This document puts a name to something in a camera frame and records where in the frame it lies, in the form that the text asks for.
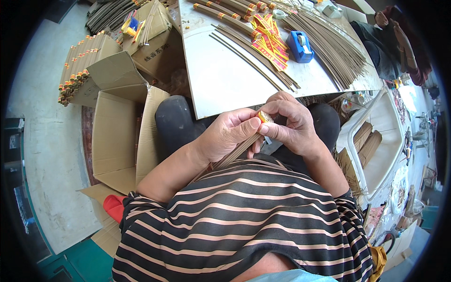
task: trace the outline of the person's left hand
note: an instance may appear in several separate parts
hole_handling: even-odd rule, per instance
[[[231,153],[238,144],[256,134],[261,124],[256,114],[256,111],[248,108],[220,114],[207,130],[193,141],[199,156],[206,162],[218,162]],[[261,143],[262,140],[259,139],[252,145],[254,153],[260,152]]]
[[[407,35],[404,33],[404,31],[399,26],[399,23],[395,20],[390,19],[391,23],[393,24],[393,31],[395,32],[396,39],[399,42],[399,45],[402,47],[406,47],[410,44],[409,39],[407,38]]]

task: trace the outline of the yellow cloth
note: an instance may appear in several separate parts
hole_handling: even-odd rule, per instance
[[[373,262],[376,265],[373,269],[373,274],[369,277],[369,282],[375,282],[384,271],[385,264],[387,263],[387,254],[384,247],[373,247],[370,245],[371,255],[373,256]]]

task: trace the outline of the person's right hand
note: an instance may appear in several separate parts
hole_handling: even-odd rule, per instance
[[[374,19],[376,20],[377,25],[382,29],[384,29],[388,25],[388,19],[381,11],[376,13]]]
[[[282,142],[290,151],[303,157],[315,152],[321,140],[315,132],[312,115],[292,95],[279,91],[260,110],[271,116],[280,114],[287,117],[286,126],[266,122],[261,124],[258,128],[261,135]]]

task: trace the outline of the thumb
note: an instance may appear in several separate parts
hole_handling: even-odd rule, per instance
[[[253,117],[240,125],[230,129],[230,135],[232,142],[241,143],[247,138],[257,133],[257,129],[260,126],[260,118]]]
[[[285,143],[290,139],[290,129],[276,123],[265,122],[260,126],[258,132],[261,135],[268,136],[269,138],[273,138],[282,143]]]

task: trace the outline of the woman in background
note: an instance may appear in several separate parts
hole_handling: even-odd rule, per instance
[[[351,26],[367,49],[379,77],[394,80],[402,73],[410,74],[421,86],[432,71],[424,45],[405,16],[395,6],[375,14],[377,28],[368,23],[351,22]]]

